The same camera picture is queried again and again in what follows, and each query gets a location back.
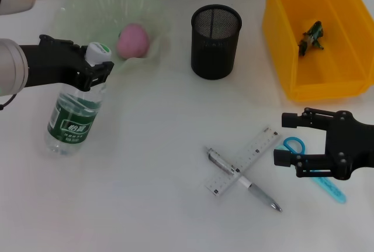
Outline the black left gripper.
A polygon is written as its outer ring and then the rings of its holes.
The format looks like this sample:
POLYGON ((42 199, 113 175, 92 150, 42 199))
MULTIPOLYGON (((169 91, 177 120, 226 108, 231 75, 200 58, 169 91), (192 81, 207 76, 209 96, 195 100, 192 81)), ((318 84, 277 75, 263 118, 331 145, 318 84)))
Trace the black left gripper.
POLYGON ((29 68, 27 87, 47 84, 68 84, 80 91, 105 83, 114 63, 85 66, 88 46, 80 46, 71 40, 55 39, 49 35, 39 36, 39 45, 22 45, 29 68))

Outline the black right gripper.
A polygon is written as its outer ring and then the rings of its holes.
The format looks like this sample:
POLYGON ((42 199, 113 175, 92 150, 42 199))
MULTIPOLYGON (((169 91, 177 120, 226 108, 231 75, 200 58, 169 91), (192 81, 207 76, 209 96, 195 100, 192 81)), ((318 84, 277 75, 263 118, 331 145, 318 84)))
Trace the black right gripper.
POLYGON ((301 115, 283 113, 282 127, 325 130, 325 154, 293 154, 274 150, 274 164, 296 168, 296 176, 348 180, 353 171, 373 167, 373 126, 357 121, 351 112, 305 108, 301 115))

